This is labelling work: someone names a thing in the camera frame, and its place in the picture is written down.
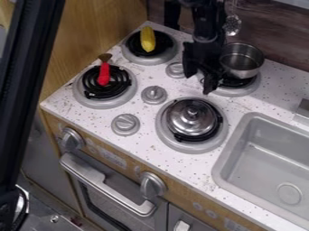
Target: black coil burner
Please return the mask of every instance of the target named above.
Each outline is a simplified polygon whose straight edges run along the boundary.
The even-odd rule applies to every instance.
[[[100,66],[89,69],[82,76],[82,84],[85,88],[86,98],[106,99],[113,98],[124,93],[131,86],[131,79],[124,69],[117,66],[109,66],[110,81],[106,86],[100,86],[98,75]]]
[[[173,47],[173,40],[164,32],[154,31],[155,48],[153,51],[147,52],[141,45],[141,32],[136,32],[128,38],[126,46],[137,57],[152,57],[162,54],[168,48]]]
[[[220,87],[223,88],[245,88],[246,86],[252,84],[257,77],[249,78],[249,79],[236,79],[231,76],[223,77]]]
[[[210,107],[212,108],[215,115],[217,116],[216,124],[213,125],[211,130],[206,134],[201,134],[201,135],[196,135],[196,136],[191,136],[191,135],[186,135],[186,134],[173,134],[173,137],[176,139],[176,141],[178,142],[203,142],[215,136],[220,129],[220,125],[223,123],[223,117],[214,106],[210,105]]]

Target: white countertop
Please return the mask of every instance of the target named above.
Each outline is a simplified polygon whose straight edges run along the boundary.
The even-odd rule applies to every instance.
[[[182,42],[191,40],[189,34],[155,23],[146,24],[171,34],[179,42],[180,49],[183,48]],[[119,45],[109,53],[113,54],[114,64],[124,66],[136,74],[138,90],[128,103],[109,110],[87,108],[74,99],[71,85],[66,84],[41,103],[42,109],[104,142],[114,144],[133,158],[177,179],[203,196],[215,199],[224,207],[231,208],[267,230],[304,231],[303,228],[219,188],[211,177],[211,168],[240,118],[248,112],[260,112],[288,124],[298,125],[292,119],[301,99],[309,98],[309,73],[266,60],[261,69],[260,87],[251,95],[228,98],[211,93],[204,96],[196,78],[171,79],[166,76],[166,63],[151,67],[131,63],[122,56]],[[180,61],[181,54],[178,52],[168,63]],[[221,108],[229,120],[229,136],[224,144],[215,151],[199,155],[184,154],[164,145],[155,132],[155,115],[162,105],[147,105],[140,97],[144,88],[153,85],[167,90],[167,101],[178,97],[204,97]],[[112,119],[123,113],[136,115],[140,119],[141,128],[137,134],[121,137],[112,132]]]

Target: cabinet door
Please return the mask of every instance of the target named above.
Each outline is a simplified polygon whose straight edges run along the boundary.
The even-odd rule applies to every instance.
[[[170,204],[168,231],[216,231],[216,229]]]

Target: floor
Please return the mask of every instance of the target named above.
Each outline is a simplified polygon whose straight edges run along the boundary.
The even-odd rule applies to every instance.
[[[37,189],[24,177],[20,177],[18,185],[30,193],[30,213],[20,231],[101,231]]]

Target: drain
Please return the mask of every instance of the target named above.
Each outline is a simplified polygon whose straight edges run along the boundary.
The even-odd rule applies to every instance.
[[[287,205],[297,205],[302,200],[302,191],[291,183],[282,183],[277,187],[277,194]]]

